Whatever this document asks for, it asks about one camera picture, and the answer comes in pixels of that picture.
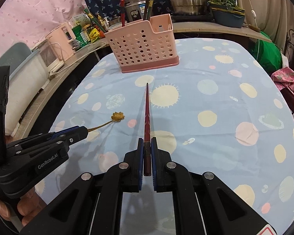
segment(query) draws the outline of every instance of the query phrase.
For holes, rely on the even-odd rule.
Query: pink floral fabric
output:
[[[0,8],[0,57],[13,44],[33,48],[52,29],[82,12],[82,0],[6,0]]]
[[[287,88],[294,95],[294,71],[289,67],[277,70],[271,75],[271,79],[281,91]]]

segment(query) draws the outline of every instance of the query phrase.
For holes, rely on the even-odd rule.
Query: tablecloth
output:
[[[189,171],[215,173],[278,234],[294,220],[294,119],[284,98],[239,44],[219,39],[176,40],[180,64],[122,74],[113,54],[77,87],[51,131],[87,128],[122,111],[125,120],[71,146],[69,160],[36,190],[49,203],[83,172],[99,174],[121,162],[143,137],[145,86],[158,147]],[[171,193],[124,194],[122,235],[175,234]]]

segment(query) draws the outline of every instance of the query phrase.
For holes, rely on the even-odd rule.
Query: green plastic bag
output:
[[[270,38],[264,32],[261,32],[261,34],[267,38]],[[262,40],[257,40],[254,48],[250,51],[250,53],[268,74],[272,74],[275,71],[282,69],[281,50],[273,42],[269,43]]]

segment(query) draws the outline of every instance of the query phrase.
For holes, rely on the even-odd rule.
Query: gold stem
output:
[[[108,125],[108,124],[110,124],[110,123],[112,123],[112,122],[113,122],[113,120],[111,120],[111,121],[109,121],[108,123],[105,123],[105,124],[103,124],[103,125],[101,125],[101,126],[94,127],[94,128],[90,128],[90,129],[88,129],[88,132],[92,132],[92,131],[94,131],[94,130],[97,130],[97,129],[99,129],[99,128],[101,128],[101,127],[104,127],[104,126],[106,126],[106,125]]]

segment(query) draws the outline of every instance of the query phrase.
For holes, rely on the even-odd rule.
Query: perforated plastic basket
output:
[[[179,64],[169,14],[128,23],[105,36],[123,73]]]

